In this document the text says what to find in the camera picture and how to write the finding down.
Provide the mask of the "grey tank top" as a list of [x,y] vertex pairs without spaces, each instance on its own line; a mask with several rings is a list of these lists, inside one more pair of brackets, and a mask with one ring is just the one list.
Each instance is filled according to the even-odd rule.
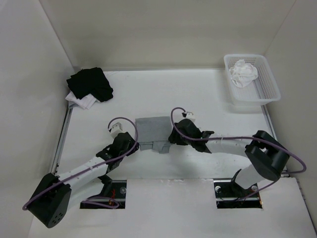
[[150,117],[136,119],[138,143],[140,150],[153,150],[159,154],[167,154],[170,150],[169,136],[172,125],[169,117]]

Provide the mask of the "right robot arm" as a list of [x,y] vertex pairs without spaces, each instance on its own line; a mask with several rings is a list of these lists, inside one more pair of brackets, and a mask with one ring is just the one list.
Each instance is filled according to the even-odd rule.
[[190,145],[198,152],[225,153],[248,158],[251,164],[239,169],[229,185],[235,196],[243,195],[254,184],[263,180],[276,182],[280,179],[289,155],[267,132],[257,131],[250,141],[216,137],[214,131],[200,131],[191,120],[183,119],[174,124],[168,141],[181,146]]

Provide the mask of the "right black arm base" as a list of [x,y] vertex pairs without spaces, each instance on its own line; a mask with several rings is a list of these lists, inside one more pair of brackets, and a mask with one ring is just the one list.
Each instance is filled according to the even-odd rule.
[[213,181],[216,206],[218,209],[263,208],[259,193],[245,198],[258,190],[257,183],[254,183],[247,189],[235,183],[234,180],[240,171],[241,169],[238,170],[231,179],[223,178]]

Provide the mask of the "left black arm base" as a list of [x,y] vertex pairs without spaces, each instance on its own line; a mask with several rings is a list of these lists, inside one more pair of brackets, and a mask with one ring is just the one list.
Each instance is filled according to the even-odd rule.
[[89,203],[81,202],[80,209],[125,209],[127,180],[112,180],[107,175],[99,179],[104,185],[101,192],[90,197]]

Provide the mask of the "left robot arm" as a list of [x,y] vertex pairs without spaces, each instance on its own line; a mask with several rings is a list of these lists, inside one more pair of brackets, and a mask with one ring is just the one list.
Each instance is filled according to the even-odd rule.
[[61,175],[46,174],[22,209],[53,228],[73,205],[88,202],[95,195],[109,196],[111,179],[107,174],[138,149],[137,139],[127,132],[119,133],[112,144],[85,164]]

